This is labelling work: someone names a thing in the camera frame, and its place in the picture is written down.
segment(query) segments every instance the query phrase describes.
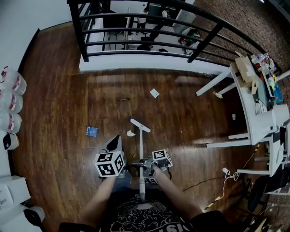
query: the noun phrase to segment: floor below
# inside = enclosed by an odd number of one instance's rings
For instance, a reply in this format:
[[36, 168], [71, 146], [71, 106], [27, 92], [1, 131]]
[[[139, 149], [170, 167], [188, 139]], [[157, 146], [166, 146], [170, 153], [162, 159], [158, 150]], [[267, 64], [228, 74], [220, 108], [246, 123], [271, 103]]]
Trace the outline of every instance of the floor below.
[[[27, 92], [14, 167], [17, 175], [27, 179], [31, 203], [44, 209], [48, 232], [57, 231], [60, 222], [76, 222], [96, 192], [101, 181], [93, 161], [104, 142], [119, 134], [128, 162], [138, 159], [139, 137], [126, 136], [133, 129], [130, 117], [151, 129], [144, 135], [145, 155], [169, 151], [172, 181], [188, 198], [196, 199], [204, 209], [222, 195], [222, 168], [235, 172], [254, 150], [252, 146], [205, 147], [205, 143], [244, 132], [237, 91], [223, 99], [210, 91], [198, 97], [195, 92], [209, 78], [191, 72], [79, 74], [79, 58], [73, 27], [63, 25], [39, 34], [23, 71]], [[160, 93], [156, 99], [149, 93], [153, 88]], [[98, 128], [96, 138], [86, 136], [87, 126]], [[228, 180], [225, 197], [209, 210], [221, 210], [233, 222], [240, 213], [231, 208], [236, 198], [228, 196], [239, 188], [239, 182]]]

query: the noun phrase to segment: person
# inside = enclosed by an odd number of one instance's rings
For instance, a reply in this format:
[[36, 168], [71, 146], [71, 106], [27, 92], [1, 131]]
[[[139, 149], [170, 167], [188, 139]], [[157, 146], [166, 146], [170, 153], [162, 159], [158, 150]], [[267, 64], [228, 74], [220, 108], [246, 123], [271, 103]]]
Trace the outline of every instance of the person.
[[[147, 15], [148, 14], [148, 9], [147, 8], [144, 8], [143, 11], [140, 12], [140, 14], [144, 14], [144, 15]], [[146, 18], [137, 18], [137, 28], [145, 28], [146, 26]]]
[[106, 178], [84, 208], [79, 223], [63, 222], [59, 232], [207, 232], [229, 231], [219, 211], [203, 213], [159, 169], [152, 165], [159, 189], [146, 189], [146, 203], [139, 190], [117, 186], [116, 177]]

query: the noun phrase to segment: metal railing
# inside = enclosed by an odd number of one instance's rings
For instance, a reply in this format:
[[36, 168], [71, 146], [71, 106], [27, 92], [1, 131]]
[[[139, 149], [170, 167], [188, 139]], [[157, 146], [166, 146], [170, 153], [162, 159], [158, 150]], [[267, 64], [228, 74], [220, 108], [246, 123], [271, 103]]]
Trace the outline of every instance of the metal railing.
[[[227, 53], [230, 53], [232, 55], [237, 56], [235, 51], [229, 50], [223, 46], [220, 46], [218, 44], [215, 44], [212, 42], [212, 39], [215, 37], [218, 37], [227, 43], [231, 43], [238, 48], [242, 49], [246, 53], [252, 55], [253, 53], [249, 51], [247, 48], [241, 46], [240, 44], [236, 43], [235, 41], [219, 34], [220, 30], [223, 28], [226, 28], [230, 30], [231, 32], [238, 35], [240, 38], [247, 41], [249, 44], [251, 44], [254, 48], [256, 48], [260, 53], [266, 53], [266, 51], [253, 39], [251, 39], [248, 35], [240, 31], [237, 27], [230, 24], [229, 22], [207, 12], [204, 11], [198, 7], [195, 7], [193, 5], [190, 5], [188, 3], [179, 1], [179, 0], [142, 0], [142, 2], [150, 2], [150, 4], [162, 4], [163, 6], [168, 7], [174, 7], [176, 9], [185, 10], [187, 12], [191, 12], [195, 15], [199, 15], [201, 17], [204, 17], [206, 19], [209, 19], [210, 21], [216, 23], [214, 28], [212, 30], [208, 30], [202, 27], [195, 26], [191, 23], [183, 22], [177, 19], [171, 19], [171, 18], [164, 18], [162, 16], [152, 16], [148, 14], [132, 14], [132, 13], [112, 13], [110, 11], [110, 1], [109, 0], [103, 0], [103, 1], [97, 1], [97, 0], [68, 0], [68, 4], [71, 10], [72, 14], [72, 21], [75, 28], [75, 33], [78, 41], [78, 45], [82, 54], [82, 57], [85, 62], [89, 61], [89, 57], [92, 56], [100, 56], [100, 55], [114, 55], [114, 54], [152, 54], [152, 55], [163, 55], [163, 56], [173, 56], [173, 57], [182, 57], [187, 58], [187, 62], [191, 63], [193, 60], [203, 60], [211, 63], [217, 63], [212, 60], [204, 59], [198, 57], [199, 54], [207, 54], [211, 56], [215, 56], [230, 62], [233, 62], [234, 60], [231, 58], [227, 58], [225, 56], [219, 55], [217, 53], [213, 53], [210, 51], [205, 50], [206, 46], [211, 45], [217, 49], [226, 51]], [[89, 4], [87, 7], [84, 15], [82, 15], [82, 12], [84, 12], [85, 5]], [[120, 17], [127, 18], [126, 27], [114, 27], [114, 28], [100, 28], [100, 29], [92, 29], [92, 26], [94, 24], [94, 20], [98, 18], [104, 18], [108, 20], [114, 20], [119, 19]], [[207, 33], [207, 36], [204, 39], [191, 37], [185, 34], [176, 33], [176, 32], [170, 32], [165, 30], [156, 30], [156, 29], [144, 29], [144, 28], [133, 28], [133, 22], [135, 18], [146, 18], [153, 20], [154, 23], [152, 24], [161, 24], [161, 25], [172, 25], [172, 23], [184, 25], [187, 27], [192, 27], [197, 30], [203, 31]], [[166, 42], [156, 42], [154, 40], [146, 41], [146, 40], [128, 40], [127, 36], [124, 37], [124, 40], [113, 40], [113, 41], [95, 41], [95, 42], [89, 42], [90, 35], [92, 33], [102, 33], [102, 32], [124, 32], [125, 34], [132, 33], [132, 32], [141, 32], [141, 33], [158, 33], [158, 34], [164, 34], [169, 36], [175, 36], [179, 38], [184, 39], [190, 39], [193, 41], [199, 42], [198, 46], [196, 48], [184, 46], [181, 44], [174, 44], [174, 43], [166, 43]], [[181, 48], [181, 49], [187, 49], [192, 50], [193, 53], [191, 55], [186, 54], [178, 54], [178, 53], [166, 53], [166, 52], [157, 52], [157, 51], [144, 51], [144, 50], [113, 50], [113, 51], [104, 51], [104, 47], [106, 44], [123, 44], [124, 48], [127, 48], [128, 44], [146, 44], [146, 45], [159, 45], [159, 46], [165, 46], [165, 47], [173, 47], [173, 48]], [[103, 45], [103, 51], [95, 52], [95, 53], [88, 53], [87, 48], [89, 46], [94, 45]]]

